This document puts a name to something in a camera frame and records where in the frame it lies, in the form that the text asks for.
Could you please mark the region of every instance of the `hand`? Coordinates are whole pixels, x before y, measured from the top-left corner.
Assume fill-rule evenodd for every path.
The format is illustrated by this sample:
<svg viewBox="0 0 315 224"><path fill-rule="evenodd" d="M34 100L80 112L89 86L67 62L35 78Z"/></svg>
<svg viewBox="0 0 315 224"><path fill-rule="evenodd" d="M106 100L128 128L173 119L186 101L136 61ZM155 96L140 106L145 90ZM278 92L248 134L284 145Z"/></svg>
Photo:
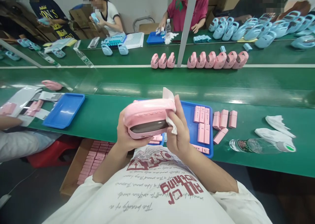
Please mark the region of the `hand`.
<svg viewBox="0 0 315 224"><path fill-rule="evenodd" d="M116 143L123 152L129 152L135 148L144 147L153 140L153 136L139 140L131 138L128 133L128 128L124 124L124 116L125 109L119 114Z"/></svg>
<svg viewBox="0 0 315 224"><path fill-rule="evenodd" d="M178 95L175 96L175 106L176 113L168 111L167 114L177 127L177 135L172 134L172 127L167 129L167 147L179 159L183 160L183 157L189 155L190 150L195 148L189 143L189 129Z"/></svg>

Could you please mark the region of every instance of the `white t-shirt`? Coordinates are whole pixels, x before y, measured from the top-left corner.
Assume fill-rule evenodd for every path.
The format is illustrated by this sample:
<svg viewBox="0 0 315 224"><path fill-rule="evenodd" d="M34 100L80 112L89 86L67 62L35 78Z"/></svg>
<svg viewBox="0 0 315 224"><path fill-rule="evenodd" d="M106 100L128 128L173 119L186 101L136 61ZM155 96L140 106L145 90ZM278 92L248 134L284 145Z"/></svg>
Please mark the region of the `white t-shirt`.
<svg viewBox="0 0 315 224"><path fill-rule="evenodd" d="M116 24L114 19L116 16L119 16L119 13L118 13L118 11L117 11L117 9L113 3L109 2L109 1L107 1L106 3L107 3L107 15L106 15L106 17L99 10L96 10L95 14L99 19L103 19L110 24ZM122 34L120 32L116 32L115 30L113 30L112 28L110 28L108 26L104 26L104 28L107 29L107 31L111 37L114 35L117 35L117 34Z"/></svg>
<svg viewBox="0 0 315 224"><path fill-rule="evenodd" d="M271 223L245 186L238 188L210 193L167 148L145 146L104 185L88 177L44 224Z"/></svg>

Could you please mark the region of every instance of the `pink box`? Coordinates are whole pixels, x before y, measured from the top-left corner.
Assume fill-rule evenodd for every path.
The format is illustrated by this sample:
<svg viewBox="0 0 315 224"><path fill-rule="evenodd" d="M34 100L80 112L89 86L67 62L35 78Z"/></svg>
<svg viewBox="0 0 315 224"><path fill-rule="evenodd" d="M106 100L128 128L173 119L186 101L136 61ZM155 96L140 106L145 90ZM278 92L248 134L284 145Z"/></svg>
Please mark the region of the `pink box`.
<svg viewBox="0 0 315 224"><path fill-rule="evenodd" d="M222 130L220 130L217 133L217 135L214 137L213 143L214 144L219 144L228 131L229 130L227 128L223 128Z"/></svg>
<svg viewBox="0 0 315 224"><path fill-rule="evenodd" d="M199 123L198 125L198 142L203 143L204 142L204 124Z"/></svg>
<svg viewBox="0 0 315 224"><path fill-rule="evenodd" d="M221 112L221 120L220 120L220 129L226 128L227 127L227 118L229 115L228 110L222 110Z"/></svg>
<svg viewBox="0 0 315 224"><path fill-rule="evenodd" d="M210 144L210 125L204 125L204 143Z"/></svg>
<svg viewBox="0 0 315 224"><path fill-rule="evenodd" d="M194 122L199 123L200 106L195 107Z"/></svg>
<svg viewBox="0 0 315 224"><path fill-rule="evenodd" d="M215 112L213 115L212 127L217 129L217 130L220 130L220 121L221 121L221 113Z"/></svg>
<svg viewBox="0 0 315 224"><path fill-rule="evenodd" d="M210 109L209 108L205 109L204 123L210 124Z"/></svg>
<svg viewBox="0 0 315 224"><path fill-rule="evenodd" d="M237 111L230 111L229 127L236 128Z"/></svg>

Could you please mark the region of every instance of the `red stool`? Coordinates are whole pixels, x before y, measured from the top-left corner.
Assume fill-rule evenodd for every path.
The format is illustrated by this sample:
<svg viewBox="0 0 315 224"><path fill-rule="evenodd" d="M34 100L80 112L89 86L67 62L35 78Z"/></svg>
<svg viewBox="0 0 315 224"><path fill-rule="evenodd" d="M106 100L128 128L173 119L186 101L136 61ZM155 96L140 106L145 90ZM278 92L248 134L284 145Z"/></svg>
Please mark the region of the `red stool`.
<svg viewBox="0 0 315 224"><path fill-rule="evenodd" d="M69 149L77 149L81 141L82 138L80 137L62 135L47 149L27 156L27 159L34 168L70 165L72 159L63 161L64 159L61 156Z"/></svg>

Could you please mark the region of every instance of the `pink camera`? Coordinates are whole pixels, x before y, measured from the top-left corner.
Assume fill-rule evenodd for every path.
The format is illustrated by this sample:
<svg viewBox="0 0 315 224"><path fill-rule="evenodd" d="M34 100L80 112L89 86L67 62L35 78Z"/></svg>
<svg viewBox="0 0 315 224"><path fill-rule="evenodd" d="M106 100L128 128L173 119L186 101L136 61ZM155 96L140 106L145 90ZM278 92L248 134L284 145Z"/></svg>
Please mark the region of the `pink camera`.
<svg viewBox="0 0 315 224"><path fill-rule="evenodd" d="M143 139L165 133L168 128L166 110L176 111L170 99L134 102L126 107L124 123L133 139Z"/></svg>

